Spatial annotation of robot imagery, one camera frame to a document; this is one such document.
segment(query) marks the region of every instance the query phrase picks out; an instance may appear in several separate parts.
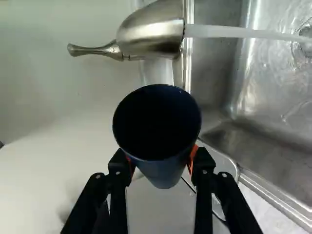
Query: faucet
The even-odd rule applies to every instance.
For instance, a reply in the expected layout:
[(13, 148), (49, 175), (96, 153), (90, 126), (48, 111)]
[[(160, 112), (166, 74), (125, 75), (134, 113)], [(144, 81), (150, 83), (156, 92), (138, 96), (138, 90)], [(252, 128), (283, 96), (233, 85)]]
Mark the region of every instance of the faucet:
[(184, 37), (183, 0), (157, 0), (128, 16), (116, 39), (101, 47), (67, 45), (73, 57), (103, 55), (118, 61), (176, 59)]

